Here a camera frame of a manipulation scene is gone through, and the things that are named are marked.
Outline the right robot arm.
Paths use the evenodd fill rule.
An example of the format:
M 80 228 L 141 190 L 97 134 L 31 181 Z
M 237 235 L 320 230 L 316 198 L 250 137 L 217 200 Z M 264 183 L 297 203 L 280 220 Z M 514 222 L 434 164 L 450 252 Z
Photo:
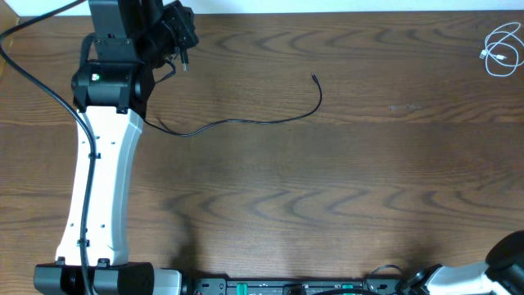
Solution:
M 402 294 L 523 295 L 523 232 L 501 239 L 484 261 L 463 266 L 433 265 L 406 279 Z

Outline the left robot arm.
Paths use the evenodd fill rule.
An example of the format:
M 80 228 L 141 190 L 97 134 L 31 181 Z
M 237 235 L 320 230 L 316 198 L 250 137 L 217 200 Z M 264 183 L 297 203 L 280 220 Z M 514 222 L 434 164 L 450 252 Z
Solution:
M 54 262 L 37 265 L 44 294 L 185 294 L 178 270 L 131 262 L 130 173 L 155 87 L 153 72 L 197 45 L 181 2 L 92 1 L 94 32 L 71 81 L 80 121 L 70 213 Z

